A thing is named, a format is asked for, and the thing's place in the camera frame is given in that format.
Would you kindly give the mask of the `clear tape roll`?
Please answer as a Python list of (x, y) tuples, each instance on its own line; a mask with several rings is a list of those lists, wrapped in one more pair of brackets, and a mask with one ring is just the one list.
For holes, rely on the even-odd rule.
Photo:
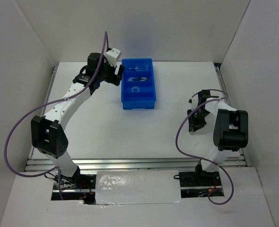
[(135, 93), (140, 92), (140, 87), (137, 86), (132, 87), (131, 92), (135, 92)]

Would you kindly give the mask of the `blue capped ballpoint pen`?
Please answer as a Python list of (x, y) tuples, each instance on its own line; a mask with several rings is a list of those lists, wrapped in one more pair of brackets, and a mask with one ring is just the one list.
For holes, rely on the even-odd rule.
[(130, 80), (128, 80), (128, 82), (136, 82), (136, 83), (147, 82), (147, 81), (149, 81), (149, 79), (130, 79)]

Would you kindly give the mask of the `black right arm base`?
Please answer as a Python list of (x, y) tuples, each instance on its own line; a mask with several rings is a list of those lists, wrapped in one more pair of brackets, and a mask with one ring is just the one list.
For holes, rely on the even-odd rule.
[(221, 179), (218, 171), (205, 172), (200, 164), (192, 172), (179, 172), (173, 178), (179, 181), (181, 198), (221, 197), (224, 192), (221, 188)]

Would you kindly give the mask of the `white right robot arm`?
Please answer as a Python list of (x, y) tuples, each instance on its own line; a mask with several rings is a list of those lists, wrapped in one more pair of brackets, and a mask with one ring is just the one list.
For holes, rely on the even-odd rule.
[(191, 109), (187, 114), (188, 131), (196, 132), (206, 126), (205, 118), (212, 114), (216, 117), (213, 144), (210, 152), (195, 167), (194, 180), (198, 185), (206, 185), (219, 176), (219, 166), (233, 152), (245, 148), (248, 144), (248, 112), (237, 110), (225, 103), (218, 96), (212, 96), (210, 89), (196, 93), (195, 100), (191, 97)]

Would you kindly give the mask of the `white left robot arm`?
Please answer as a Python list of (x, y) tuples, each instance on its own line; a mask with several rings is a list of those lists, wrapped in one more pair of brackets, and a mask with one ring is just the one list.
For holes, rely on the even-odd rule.
[(105, 54), (91, 53), (87, 64), (73, 79), (63, 101), (56, 104), (43, 116), (31, 120), (32, 145), (59, 168), (65, 184), (75, 189), (81, 184), (80, 168), (68, 154), (68, 139), (65, 128), (78, 108), (89, 99), (103, 81), (118, 86), (124, 66), (117, 66), (121, 51), (107, 49)]

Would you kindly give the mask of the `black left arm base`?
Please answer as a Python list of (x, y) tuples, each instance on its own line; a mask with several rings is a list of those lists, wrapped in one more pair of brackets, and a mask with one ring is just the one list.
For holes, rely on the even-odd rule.
[(75, 182), (65, 179), (61, 175), (60, 184), (58, 174), (48, 173), (44, 177), (53, 181), (52, 201), (81, 201), (87, 205), (94, 205), (95, 186), (97, 174), (80, 174), (80, 178)]

